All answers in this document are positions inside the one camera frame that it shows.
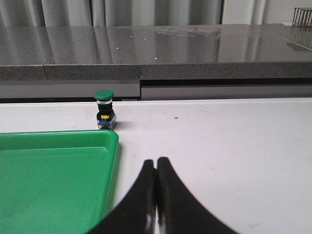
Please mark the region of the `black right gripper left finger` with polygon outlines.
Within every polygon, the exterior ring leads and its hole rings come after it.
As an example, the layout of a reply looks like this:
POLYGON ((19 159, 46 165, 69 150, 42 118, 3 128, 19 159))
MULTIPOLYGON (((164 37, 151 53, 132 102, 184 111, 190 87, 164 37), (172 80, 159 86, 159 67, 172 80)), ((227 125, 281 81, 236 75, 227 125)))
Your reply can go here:
POLYGON ((153 234, 156 170, 151 159, 143 162, 135 182, 118 205, 89 234, 153 234))

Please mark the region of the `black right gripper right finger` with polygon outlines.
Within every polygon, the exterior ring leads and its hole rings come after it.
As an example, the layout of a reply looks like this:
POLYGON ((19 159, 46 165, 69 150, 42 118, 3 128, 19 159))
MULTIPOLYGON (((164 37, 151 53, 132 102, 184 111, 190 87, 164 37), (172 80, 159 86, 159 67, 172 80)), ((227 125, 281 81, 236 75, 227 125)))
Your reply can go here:
POLYGON ((161 234, 235 234, 188 190, 170 160, 157 160, 157 206, 161 234))

